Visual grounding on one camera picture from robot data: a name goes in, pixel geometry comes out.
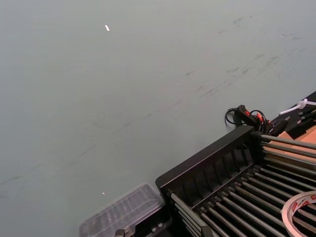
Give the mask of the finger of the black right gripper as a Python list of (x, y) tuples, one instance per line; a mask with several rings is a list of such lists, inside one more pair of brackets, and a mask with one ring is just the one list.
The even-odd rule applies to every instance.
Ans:
[(306, 121), (316, 116), (316, 109), (310, 108), (309, 110), (306, 110), (304, 112), (299, 112), (298, 115), (299, 121)]
[(315, 125), (314, 119), (308, 119), (300, 123), (292, 124), (287, 128), (287, 133), (292, 139), (296, 139), (305, 134), (306, 131)]

